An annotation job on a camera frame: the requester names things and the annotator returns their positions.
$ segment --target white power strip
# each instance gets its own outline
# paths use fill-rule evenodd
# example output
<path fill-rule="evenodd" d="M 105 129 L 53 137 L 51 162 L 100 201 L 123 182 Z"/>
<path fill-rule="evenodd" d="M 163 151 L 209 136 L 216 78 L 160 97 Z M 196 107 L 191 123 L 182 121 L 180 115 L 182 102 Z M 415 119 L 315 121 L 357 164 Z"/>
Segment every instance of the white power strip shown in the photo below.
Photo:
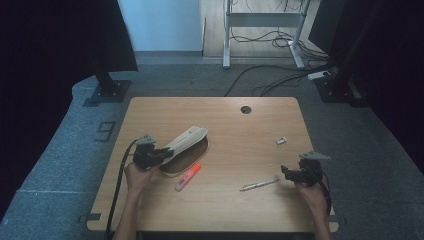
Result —
<path fill-rule="evenodd" d="M 311 73 L 308 75 L 308 80 L 315 80 L 318 78 L 323 78 L 323 77 L 328 77 L 330 76 L 330 73 L 328 71 L 322 71 L 322 72 L 316 72 L 316 73 Z"/>

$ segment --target highlighter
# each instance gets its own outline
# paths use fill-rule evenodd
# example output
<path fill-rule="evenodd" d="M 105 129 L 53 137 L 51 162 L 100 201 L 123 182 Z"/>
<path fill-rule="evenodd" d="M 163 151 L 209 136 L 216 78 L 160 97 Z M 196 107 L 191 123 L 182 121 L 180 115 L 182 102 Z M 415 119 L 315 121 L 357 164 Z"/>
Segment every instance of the highlighter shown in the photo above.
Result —
<path fill-rule="evenodd" d="M 175 185 L 175 190 L 178 192 L 183 189 L 185 185 L 190 181 L 190 179 L 196 174 L 199 169 L 201 168 L 200 163 L 195 163 L 190 169 L 188 169 L 187 173 L 184 175 L 183 178 Z"/>

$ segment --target metal frame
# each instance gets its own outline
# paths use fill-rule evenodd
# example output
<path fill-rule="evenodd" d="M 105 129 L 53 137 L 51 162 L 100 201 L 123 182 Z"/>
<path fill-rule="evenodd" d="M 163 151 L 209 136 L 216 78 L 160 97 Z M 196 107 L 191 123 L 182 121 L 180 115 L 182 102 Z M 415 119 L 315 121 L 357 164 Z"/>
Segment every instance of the metal frame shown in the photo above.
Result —
<path fill-rule="evenodd" d="M 290 51 L 296 66 L 304 69 L 297 45 L 307 16 L 310 0 L 306 0 L 301 13 L 231 13 L 231 0 L 226 1 L 225 41 L 223 67 L 230 68 L 230 28 L 231 27 L 291 27 L 297 28 L 293 41 L 289 41 Z"/>

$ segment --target wooden tabletop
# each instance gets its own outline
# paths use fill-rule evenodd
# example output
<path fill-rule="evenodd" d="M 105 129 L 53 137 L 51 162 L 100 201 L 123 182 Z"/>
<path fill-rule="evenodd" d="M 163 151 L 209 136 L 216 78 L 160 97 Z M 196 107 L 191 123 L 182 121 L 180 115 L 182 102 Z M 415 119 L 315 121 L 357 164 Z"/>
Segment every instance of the wooden tabletop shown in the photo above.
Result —
<path fill-rule="evenodd" d="M 241 109 L 246 106 L 251 112 Z M 146 133 L 161 148 L 191 126 L 206 127 L 209 150 L 201 170 L 181 192 L 182 177 L 157 172 L 139 204 L 138 230 L 218 232 L 312 232 L 307 206 L 280 165 L 298 168 L 299 155 L 313 150 L 298 102 L 289 97 L 137 97 L 132 99 L 91 213 L 91 230 L 105 230 L 120 162 L 128 145 Z M 287 142 L 275 141 L 286 137 Z M 240 192 L 243 185 L 276 184 Z M 112 229 L 127 193 L 125 177 Z M 334 232 L 336 222 L 330 224 Z"/>

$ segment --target person's left hand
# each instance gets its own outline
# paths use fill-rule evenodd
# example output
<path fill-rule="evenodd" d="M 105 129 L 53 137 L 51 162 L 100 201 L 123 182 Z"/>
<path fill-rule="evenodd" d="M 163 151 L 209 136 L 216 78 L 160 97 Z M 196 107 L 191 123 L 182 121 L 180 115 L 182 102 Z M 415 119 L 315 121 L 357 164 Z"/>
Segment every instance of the person's left hand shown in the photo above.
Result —
<path fill-rule="evenodd" d="M 140 170 L 134 162 L 125 167 L 125 176 L 127 178 L 128 194 L 137 197 L 143 192 L 150 183 L 153 173 L 159 169 L 160 165 L 153 166 L 149 170 Z"/>

